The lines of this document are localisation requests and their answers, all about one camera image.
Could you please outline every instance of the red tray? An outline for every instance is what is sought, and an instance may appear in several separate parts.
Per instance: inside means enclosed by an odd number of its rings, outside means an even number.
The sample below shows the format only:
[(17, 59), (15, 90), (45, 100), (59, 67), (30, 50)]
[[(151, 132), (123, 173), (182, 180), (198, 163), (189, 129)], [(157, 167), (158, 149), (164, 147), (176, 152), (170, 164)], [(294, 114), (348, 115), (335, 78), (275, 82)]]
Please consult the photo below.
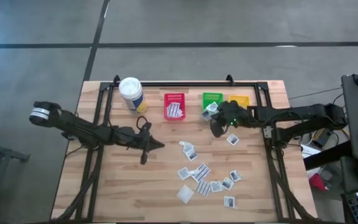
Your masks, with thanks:
[[(167, 109), (171, 103), (180, 103), (179, 109), (182, 110), (183, 115), (180, 118), (169, 118), (167, 116)], [(186, 118), (185, 94), (184, 93), (166, 93), (164, 94), (164, 118), (169, 121), (179, 121)]]

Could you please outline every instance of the gray floor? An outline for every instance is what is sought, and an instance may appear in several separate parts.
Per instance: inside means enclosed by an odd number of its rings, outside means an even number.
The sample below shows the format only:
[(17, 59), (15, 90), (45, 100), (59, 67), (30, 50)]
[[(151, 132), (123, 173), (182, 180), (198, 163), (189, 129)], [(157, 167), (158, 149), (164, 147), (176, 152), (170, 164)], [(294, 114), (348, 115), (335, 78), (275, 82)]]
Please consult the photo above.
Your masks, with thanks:
[[(103, 0), (0, 0), (0, 44), (92, 43)], [(111, 0), (100, 42), (358, 41), (358, 0)], [(47, 220), (67, 142), (31, 125), (35, 100), (74, 110), (90, 49), (0, 49), (0, 145), (30, 153), (12, 161), (0, 223)], [(358, 47), (99, 49), (91, 80), (284, 80), (288, 97), (339, 87), (358, 73)], [(329, 103), (341, 93), (290, 100)], [(340, 220), (339, 191), (314, 197)], [(327, 197), (332, 200), (326, 203)]]

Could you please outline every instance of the wooden table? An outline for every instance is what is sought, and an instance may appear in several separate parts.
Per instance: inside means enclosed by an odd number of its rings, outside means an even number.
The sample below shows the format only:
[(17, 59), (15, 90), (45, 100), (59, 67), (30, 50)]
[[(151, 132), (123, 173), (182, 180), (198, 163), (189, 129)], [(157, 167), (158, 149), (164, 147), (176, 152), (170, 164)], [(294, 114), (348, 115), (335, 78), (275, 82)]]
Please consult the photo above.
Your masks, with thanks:
[[(88, 121), (93, 120), (99, 84), (85, 82), (81, 91), (78, 113)], [(284, 82), (268, 81), (268, 86), (273, 107), (289, 107)], [(185, 93), (186, 118), (183, 121), (173, 122), (163, 118), (163, 96), (172, 92)], [(215, 138), (209, 124), (200, 118), (203, 92), (223, 93), (225, 100), (229, 95), (247, 95), (251, 105), (256, 105), (254, 89), (248, 87), (145, 87), (149, 107), (144, 116), (153, 124), (151, 133), (154, 138), (165, 143), (165, 147), (152, 151), (144, 166), (139, 164), (139, 150), (105, 147), (94, 222), (277, 221), (261, 129), (229, 128), (224, 136)], [(126, 108), (118, 88), (114, 90), (112, 102), (111, 122), (135, 128), (139, 114), (132, 114)], [(232, 133), (240, 138), (236, 146), (226, 141)], [(179, 141), (194, 144), (198, 158), (190, 162), (182, 154)], [(78, 146), (78, 142), (71, 142), (68, 151)], [(52, 218), (58, 217), (78, 193), (85, 157), (84, 149), (65, 160)], [(316, 217), (299, 147), (286, 148), (284, 158), (292, 192), (302, 206)], [(207, 181), (223, 180), (234, 169), (239, 171), (242, 180), (236, 182), (230, 192), (210, 193), (209, 197), (195, 192), (188, 204), (184, 204), (177, 198), (178, 191), (185, 184), (195, 191), (197, 183), (192, 178), (180, 180), (177, 171), (185, 166), (195, 169), (201, 163), (211, 169), (205, 178)], [(225, 195), (235, 196), (236, 209), (223, 206)], [(284, 205), (283, 194), (280, 198)]]

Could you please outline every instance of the black cable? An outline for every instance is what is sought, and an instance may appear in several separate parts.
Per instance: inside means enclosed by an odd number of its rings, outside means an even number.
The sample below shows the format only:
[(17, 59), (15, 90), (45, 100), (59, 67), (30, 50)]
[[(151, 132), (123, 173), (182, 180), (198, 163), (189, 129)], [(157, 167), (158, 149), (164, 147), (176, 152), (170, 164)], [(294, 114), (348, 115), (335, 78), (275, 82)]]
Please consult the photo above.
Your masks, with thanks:
[(145, 116), (139, 116), (139, 117), (137, 118), (137, 120), (136, 120), (136, 127), (137, 127), (137, 129), (139, 129), (139, 130), (142, 130), (142, 128), (139, 127), (139, 120), (140, 120), (141, 118), (143, 118), (146, 123), (149, 122), (149, 121), (147, 120), (147, 118), (145, 118)]
[(74, 153), (74, 152), (76, 152), (76, 151), (82, 149), (83, 147), (84, 147), (84, 146), (81, 145), (78, 149), (74, 149), (74, 150), (72, 150), (71, 152), (67, 153), (67, 154), (65, 155), (65, 159), (67, 158), (68, 155), (70, 155), (71, 153)]
[(339, 144), (339, 136), (335, 132), (333, 132), (333, 135), (336, 136), (336, 144), (335, 144), (335, 146), (337, 146)]
[(280, 116), (280, 115), (283, 115), (283, 114), (295, 114), (299, 117), (299, 119), (301, 120), (301, 123), (304, 123), (305, 121), (303, 120), (303, 118), (296, 112), (293, 112), (293, 111), (286, 111), (286, 112), (282, 112), (282, 113), (279, 113), (279, 114), (276, 114), (274, 116), (271, 116), (267, 121), (264, 122), (264, 125), (263, 127), (268, 123), (268, 122), (271, 122), (271, 123), (274, 123), (277, 118)]
[(275, 160), (275, 161), (278, 161), (278, 159), (281, 159), (281, 158), (284, 158), (284, 150), (283, 149), (272, 149), (271, 152), (275, 151), (276, 152), (276, 155), (277, 155), (277, 158), (274, 158), (273, 155), (271, 155), (272, 159)]
[(333, 88), (333, 89), (329, 89), (329, 90), (318, 91), (316, 93), (310, 93), (310, 94), (301, 95), (301, 96), (294, 96), (294, 97), (289, 98), (289, 100), (296, 99), (296, 98), (301, 98), (301, 97), (305, 97), (305, 96), (311, 96), (311, 95), (315, 95), (315, 94), (319, 94), (319, 93), (325, 93), (325, 92), (328, 92), (328, 91), (338, 90), (338, 89), (341, 89), (341, 88), (342, 87), (338, 87), (338, 88)]
[(335, 104), (335, 101), (336, 101), (339, 97), (341, 97), (341, 96), (343, 96), (343, 93), (341, 93), (339, 96), (337, 96), (337, 97), (335, 98), (335, 100), (333, 101), (333, 104)]
[(350, 140), (350, 136), (347, 135), (347, 133), (345, 132), (345, 130), (341, 129), (341, 131), (345, 134), (346, 138), (347, 138), (348, 140)]

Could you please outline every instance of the paper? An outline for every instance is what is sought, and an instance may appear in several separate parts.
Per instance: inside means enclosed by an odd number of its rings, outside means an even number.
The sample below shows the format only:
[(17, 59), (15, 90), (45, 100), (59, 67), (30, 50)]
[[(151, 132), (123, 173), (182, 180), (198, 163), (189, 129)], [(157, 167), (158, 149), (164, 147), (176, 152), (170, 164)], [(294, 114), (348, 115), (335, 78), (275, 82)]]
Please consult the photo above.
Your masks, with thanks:
[(198, 168), (198, 173), (197, 174), (193, 174), (191, 177), (197, 182), (199, 183), (201, 180), (204, 179), (204, 177), (206, 177), (209, 172), (211, 171), (205, 164), (201, 164)]
[(199, 172), (198, 172), (198, 169), (195, 169), (195, 170), (189, 170), (189, 174), (190, 175), (197, 175)]
[(237, 170), (234, 170), (234, 171), (230, 172), (230, 178), (234, 182), (237, 182), (237, 181), (241, 180), (241, 176), (240, 176), (240, 174), (238, 173)]
[(184, 185), (177, 194), (177, 197), (182, 200), (184, 203), (188, 203), (190, 198), (193, 196), (194, 191), (192, 191), (187, 185)]
[(235, 207), (235, 198), (230, 196), (224, 196), (224, 206), (228, 208), (234, 208)]
[[(313, 149), (312, 147), (309, 147), (309, 146), (306, 146), (306, 145), (303, 145), (303, 144), (301, 144), (301, 147), (303, 149), (303, 151), (302, 151), (302, 157), (303, 158), (307, 158), (307, 157), (309, 157), (311, 155), (320, 153), (319, 150)], [(319, 173), (319, 171), (320, 171), (320, 167), (317, 167), (317, 168), (314, 168), (314, 169), (306, 171), (306, 175), (308, 176), (308, 179), (310, 179), (314, 174)]]
[(194, 150), (188, 151), (185, 154), (186, 154), (187, 159), (189, 159), (190, 161), (193, 161), (197, 158), (197, 153)]
[(231, 179), (229, 179), (227, 177), (224, 178), (224, 180), (222, 182), (222, 187), (224, 187), (226, 190), (231, 190), (233, 188), (233, 185), (234, 185), (234, 182)]
[(209, 113), (208, 110), (204, 110), (202, 113), (201, 113), (201, 117), (204, 121), (209, 121), (211, 119), (211, 114)]
[(181, 146), (185, 146), (185, 145), (187, 145), (187, 144), (191, 144), (190, 142), (184, 142), (184, 141), (180, 141), (179, 142), (179, 145), (181, 145)]
[(211, 191), (211, 184), (207, 181), (201, 180), (197, 185), (196, 191), (207, 197)]
[(187, 169), (187, 167), (184, 167), (178, 171), (178, 175), (181, 178), (181, 180), (185, 180), (190, 176), (190, 173), (189, 173), (189, 170)]
[(223, 190), (222, 188), (222, 182), (219, 181), (211, 181), (211, 190), (212, 192), (221, 192)]
[(183, 146), (183, 152), (184, 153), (187, 153), (187, 152), (190, 152), (190, 151), (194, 151), (194, 145), (192, 145), (192, 144), (185, 144), (184, 146)]
[(218, 105), (215, 102), (211, 103), (210, 105), (208, 105), (206, 107), (206, 109), (210, 112), (215, 112), (217, 108), (218, 108)]
[(167, 109), (167, 116), (170, 118), (180, 118), (183, 116), (180, 103), (170, 103)]
[(237, 138), (234, 134), (231, 134), (227, 137), (226, 141), (228, 141), (230, 145), (235, 146), (239, 142), (239, 138)]

